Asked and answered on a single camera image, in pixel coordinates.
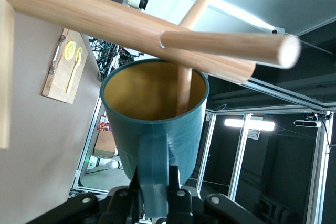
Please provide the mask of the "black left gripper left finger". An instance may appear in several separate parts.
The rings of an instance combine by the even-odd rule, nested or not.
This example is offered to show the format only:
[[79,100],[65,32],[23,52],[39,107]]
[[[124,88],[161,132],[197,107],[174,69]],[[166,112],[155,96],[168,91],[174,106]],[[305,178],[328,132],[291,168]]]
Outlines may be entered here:
[[138,171],[128,187],[114,188],[113,195],[98,200],[92,193],[80,194],[30,223],[136,223],[140,218]]

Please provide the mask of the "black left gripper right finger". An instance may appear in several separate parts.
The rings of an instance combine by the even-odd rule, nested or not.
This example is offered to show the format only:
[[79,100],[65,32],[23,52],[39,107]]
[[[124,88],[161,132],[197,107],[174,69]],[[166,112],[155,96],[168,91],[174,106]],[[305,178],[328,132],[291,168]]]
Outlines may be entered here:
[[259,223],[259,219],[223,194],[209,194],[205,199],[192,196],[180,185],[179,168],[170,166],[167,222]]

